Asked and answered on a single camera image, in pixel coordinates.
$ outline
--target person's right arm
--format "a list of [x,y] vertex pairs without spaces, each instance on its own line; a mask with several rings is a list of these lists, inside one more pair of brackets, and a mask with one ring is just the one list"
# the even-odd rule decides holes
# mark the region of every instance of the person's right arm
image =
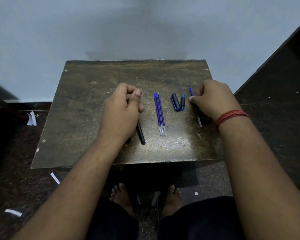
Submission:
[[[189,101],[214,121],[230,110],[242,110],[228,85],[215,80],[204,81]],[[252,121],[234,117],[219,131],[246,238],[300,239],[300,191]]]

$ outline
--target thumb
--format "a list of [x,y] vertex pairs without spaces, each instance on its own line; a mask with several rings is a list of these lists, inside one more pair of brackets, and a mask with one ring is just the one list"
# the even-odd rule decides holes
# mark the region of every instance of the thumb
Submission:
[[134,90],[129,98],[128,107],[135,107],[138,109],[141,100],[141,94],[142,91],[140,89]]
[[199,96],[191,96],[189,97],[189,102],[190,103],[193,103],[195,105],[198,105],[198,102],[199,102]]

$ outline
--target person's left arm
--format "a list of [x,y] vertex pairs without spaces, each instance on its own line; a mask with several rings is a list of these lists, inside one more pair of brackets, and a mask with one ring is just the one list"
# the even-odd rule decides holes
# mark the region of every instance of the person's left arm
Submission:
[[95,142],[13,240],[86,237],[112,163],[136,129],[140,99],[140,89],[125,83],[117,87],[105,103]]

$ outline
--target hand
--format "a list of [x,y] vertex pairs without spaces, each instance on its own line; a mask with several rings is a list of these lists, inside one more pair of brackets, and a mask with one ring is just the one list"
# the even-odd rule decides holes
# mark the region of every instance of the hand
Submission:
[[216,121],[230,110],[242,110],[229,86],[216,80],[205,80],[197,96],[191,96],[189,102],[196,104],[205,115]]
[[139,112],[143,112],[141,94],[140,89],[125,83],[119,84],[105,101],[98,141],[123,146],[136,130]]

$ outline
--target person's left hand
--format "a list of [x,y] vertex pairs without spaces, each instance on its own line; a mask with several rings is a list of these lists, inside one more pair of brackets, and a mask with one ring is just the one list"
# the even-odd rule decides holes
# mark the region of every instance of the person's left hand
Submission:
[[139,112],[143,112],[140,89],[121,83],[105,101],[104,113],[97,139],[118,143],[121,147],[136,130]]

